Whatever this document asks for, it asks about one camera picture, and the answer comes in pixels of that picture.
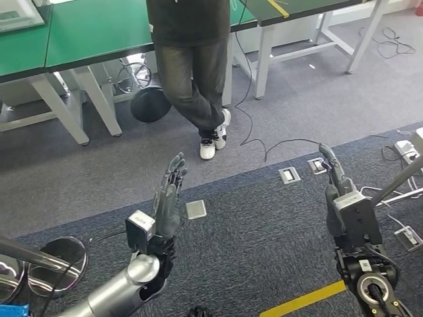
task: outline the sneaker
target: sneaker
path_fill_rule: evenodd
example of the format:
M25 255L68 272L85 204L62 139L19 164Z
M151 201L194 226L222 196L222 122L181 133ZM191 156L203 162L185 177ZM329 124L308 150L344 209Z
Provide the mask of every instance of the sneaker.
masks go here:
M221 125L216 128L217 136L215 138L216 149L220 150L226 145L227 133L226 128L230 123L230 112L227 109L222 110L225 120Z
M216 145L215 144L215 137L202 137L199 146L199 156L203 160L212 159L216 153Z

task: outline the desk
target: desk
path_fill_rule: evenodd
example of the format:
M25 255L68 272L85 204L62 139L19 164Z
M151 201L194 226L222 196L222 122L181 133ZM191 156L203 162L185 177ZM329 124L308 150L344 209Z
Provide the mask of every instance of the desk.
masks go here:
M66 106L45 75L50 28L51 24L45 24L0 34L0 83L27 78L51 109L45 114L0 123L0 131L58 118L79 144L88 143L89 139L82 130L80 117L74 111L79 99L71 96L69 105Z
M347 74L353 73L363 57L373 33L384 13L385 5L388 0L376 0L371 15L370 22L366 28L366 34L360 38L360 43L355 48L351 48L343 40L329 30L330 20L334 10L357 5L366 0L241 0L246 4L255 17L258 25L261 26L261 35L258 60L249 62L249 65L240 52L236 52L236 59L249 75L252 76L255 85L255 98L261 99L264 96L268 68L270 63L287 61L289 59L303 57L313 53L318 53L329 48L337 48L341 53L350 58L347 68ZM308 17L323 13L322 21L313 39L314 45L304 50L292 53L286 53L279 56L270 57L272 39L274 25L283 23L295 18ZM325 38L326 42L319 44L320 37Z
M238 3L236 10L231 10L233 31L257 25L247 10L238 25L242 9ZM231 95L232 43L229 47L225 100ZM74 69L73 75L90 96L110 134L119 136L122 130L116 117L113 85L107 80L99 85L90 65L153 49L145 1L76 0L54 5L45 66L50 72ZM101 77L108 78L103 70Z

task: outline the yellow floor tape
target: yellow floor tape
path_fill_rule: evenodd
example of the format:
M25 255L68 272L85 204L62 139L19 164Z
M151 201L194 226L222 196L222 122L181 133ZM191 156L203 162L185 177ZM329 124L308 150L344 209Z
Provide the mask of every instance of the yellow floor tape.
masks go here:
M260 317L284 316L286 314L289 314L290 312L313 304L314 302L327 299L328 297L336 295L345 290L346 288L345 284L344 284L344 281L338 281L326 287L323 287L323 289L318 289L317 291L313 291L307 295L298 297L296 299L290 300L279 306L262 312L261 314L260 314Z
M284 17L284 18L289 17L289 13L285 11L283 7L276 3L275 0L267 0L267 1L269 1L270 4L273 5L275 9L279 11L281 15L283 15L283 17Z

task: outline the floor socket cover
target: floor socket cover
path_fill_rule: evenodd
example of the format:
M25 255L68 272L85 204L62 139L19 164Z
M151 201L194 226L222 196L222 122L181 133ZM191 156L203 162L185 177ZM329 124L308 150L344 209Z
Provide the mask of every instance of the floor socket cover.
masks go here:
M278 172L280 175L280 178L282 178L283 184L286 185L296 183L301 180L298 175L298 173L297 173L295 168L292 166L288 168L283 168L281 170L278 170Z
M187 208L188 220L205 217L207 215L204 200L191 201L190 203L185 204L185 208Z
M307 161L307 163L308 163L308 166L311 168L311 171L314 175L323 174L326 172L326 170L323 166L322 166L323 162L323 159L321 157L313 158L312 160Z

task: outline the jeans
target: jeans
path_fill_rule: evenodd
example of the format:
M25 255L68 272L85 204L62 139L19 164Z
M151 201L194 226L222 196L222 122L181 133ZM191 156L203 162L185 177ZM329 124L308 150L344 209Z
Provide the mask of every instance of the jeans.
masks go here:
M222 124L227 41L192 48L155 46L165 95L179 113L209 137Z

